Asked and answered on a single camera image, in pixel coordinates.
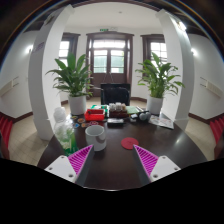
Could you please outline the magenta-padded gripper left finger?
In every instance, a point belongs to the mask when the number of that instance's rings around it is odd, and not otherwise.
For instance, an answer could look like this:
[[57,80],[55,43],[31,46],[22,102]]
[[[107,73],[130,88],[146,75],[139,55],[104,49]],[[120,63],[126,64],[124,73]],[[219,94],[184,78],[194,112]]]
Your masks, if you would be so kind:
[[85,183],[93,155],[93,146],[89,145],[70,156],[59,156],[47,168],[45,168],[45,171],[77,185],[83,185]]

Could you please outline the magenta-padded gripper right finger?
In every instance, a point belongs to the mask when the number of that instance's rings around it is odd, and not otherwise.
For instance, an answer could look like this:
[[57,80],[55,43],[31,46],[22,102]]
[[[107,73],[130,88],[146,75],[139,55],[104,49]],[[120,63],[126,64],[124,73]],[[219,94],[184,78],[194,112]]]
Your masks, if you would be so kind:
[[138,145],[133,145],[133,153],[138,175],[143,185],[157,181],[180,170],[180,167],[167,156],[156,156]]

